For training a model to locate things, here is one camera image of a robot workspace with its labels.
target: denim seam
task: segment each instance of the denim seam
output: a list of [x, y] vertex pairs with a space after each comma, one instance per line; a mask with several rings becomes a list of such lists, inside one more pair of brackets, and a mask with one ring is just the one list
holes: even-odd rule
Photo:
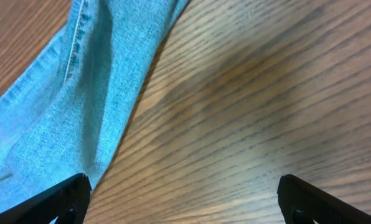
[[64, 81], [66, 81], [69, 78], [70, 67], [72, 66], [72, 63], [73, 63], [73, 55], [75, 54], [75, 51], [74, 51], [74, 48], [76, 47], [75, 43], [76, 43], [76, 40], [78, 39], [78, 36], [79, 36], [80, 23], [82, 21], [83, 9], [85, 8], [84, 6], [85, 6], [85, 0], [82, 0], [82, 2], [80, 3], [80, 11], [79, 11], [79, 15], [78, 15], [77, 23], [76, 23], [76, 28], [75, 28], [76, 34], [74, 35], [74, 37], [72, 39], [71, 52], [70, 52], [70, 56], [69, 56], [70, 60], [69, 60], [69, 63], [67, 65], [67, 69], [65, 70]]

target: wooden table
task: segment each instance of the wooden table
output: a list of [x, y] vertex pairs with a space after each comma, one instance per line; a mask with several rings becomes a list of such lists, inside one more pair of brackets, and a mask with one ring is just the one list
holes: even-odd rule
[[[0, 1], [0, 95], [68, 0]], [[281, 223], [294, 174], [371, 214], [371, 0], [193, 0], [85, 223]]]

